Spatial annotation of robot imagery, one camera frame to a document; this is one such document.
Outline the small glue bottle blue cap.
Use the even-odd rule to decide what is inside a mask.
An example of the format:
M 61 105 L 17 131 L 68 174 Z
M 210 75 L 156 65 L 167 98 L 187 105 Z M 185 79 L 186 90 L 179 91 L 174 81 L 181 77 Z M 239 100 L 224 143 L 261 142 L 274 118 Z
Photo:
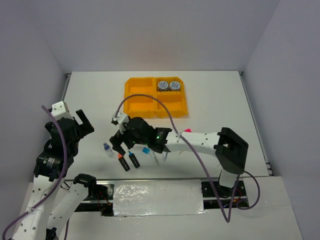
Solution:
M 115 151 L 112 149 L 112 147 L 107 142 L 103 143 L 103 149 L 106 152 L 108 157 L 110 157 L 112 159 L 116 159 L 117 158 L 117 155 L 116 155 Z

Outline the black highlighter orange tip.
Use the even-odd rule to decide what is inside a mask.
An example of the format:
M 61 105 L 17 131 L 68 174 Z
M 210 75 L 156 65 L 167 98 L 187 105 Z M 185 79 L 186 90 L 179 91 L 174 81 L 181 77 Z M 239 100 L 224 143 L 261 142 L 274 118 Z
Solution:
M 125 160 L 125 158 L 120 154 L 118 153 L 118 161 L 120 162 L 121 166 L 123 167 L 123 169 L 128 172 L 130 170 L 130 167 L 127 163 L 127 161 Z

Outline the round blue-white tin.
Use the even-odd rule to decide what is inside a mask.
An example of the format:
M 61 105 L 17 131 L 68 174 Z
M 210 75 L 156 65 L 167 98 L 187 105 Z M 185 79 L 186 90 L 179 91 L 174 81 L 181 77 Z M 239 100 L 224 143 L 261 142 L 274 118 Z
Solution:
M 180 91 L 181 90 L 181 84 L 179 81 L 172 81 L 170 84 L 169 84 L 169 89 L 170 91 Z
M 169 90 L 169 83 L 165 80 L 159 81 L 157 84 L 157 90 L 159 92 L 166 92 Z

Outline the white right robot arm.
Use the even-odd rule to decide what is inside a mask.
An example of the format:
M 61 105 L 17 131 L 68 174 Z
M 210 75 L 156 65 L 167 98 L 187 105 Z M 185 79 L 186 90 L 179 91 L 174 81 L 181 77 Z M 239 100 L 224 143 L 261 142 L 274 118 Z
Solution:
M 197 133 L 153 127 L 141 117 L 114 117 L 111 122 L 118 126 L 118 131 L 109 141 L 113 150 L 121 155 L 125 153 L 122 147 L 125 144 L 128 149 L 144 145 L 159 154 L 183 151 L 217 158 L 222 167 L 217 190 L 223 196 L 234 191 L 237 178 L 245 172 L 249 145 L 228 127 L 223 127 L 219 132 Z

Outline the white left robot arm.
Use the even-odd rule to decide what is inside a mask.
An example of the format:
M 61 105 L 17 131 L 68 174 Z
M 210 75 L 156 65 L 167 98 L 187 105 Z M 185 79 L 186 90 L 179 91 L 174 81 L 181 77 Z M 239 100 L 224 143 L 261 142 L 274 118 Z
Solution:
M 79 124 L 71 116 L 66 103 L 60 101 L 45 109 L 51 121 L 45 124 L 50 139 L 43 152 L 37 157 L 34 168 L 33 187 L 25 212 L 9 224 L 17 225 L 14 240 L 57 240 L 67 234 L 69 221 L 79 204 L 97 196 L 95 177 L 80 173 L 77 175 L 64 198 L 54 205 L 58 192 L 65 180 L 74 157 L 79 152 L 79 141 L 93 133 L 94 128 L 82 110 L 76 114 Z

